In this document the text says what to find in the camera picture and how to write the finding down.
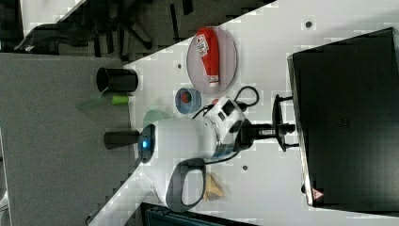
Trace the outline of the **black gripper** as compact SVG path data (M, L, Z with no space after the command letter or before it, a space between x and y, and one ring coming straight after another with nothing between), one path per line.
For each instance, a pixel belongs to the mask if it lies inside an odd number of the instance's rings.
M262 139L261 131L265 128L265 124L252 124L249 120L244 120L235 140L235 148L249 149L255 140ZM295 125L290 123L268 124L267 128L275 134L290 134L295 131Z

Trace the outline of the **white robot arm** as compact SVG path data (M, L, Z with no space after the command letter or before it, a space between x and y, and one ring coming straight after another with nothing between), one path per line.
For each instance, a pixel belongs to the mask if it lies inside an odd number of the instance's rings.
M295 126L281 114L271 124L253 124L248 105L229 96L220 98L201 118L155 121L135 135L139 164L87 226L124 226L146 197L153 193L174 212L195 207L205 192L206 167L231 153L247 150L258 139L284 141Z

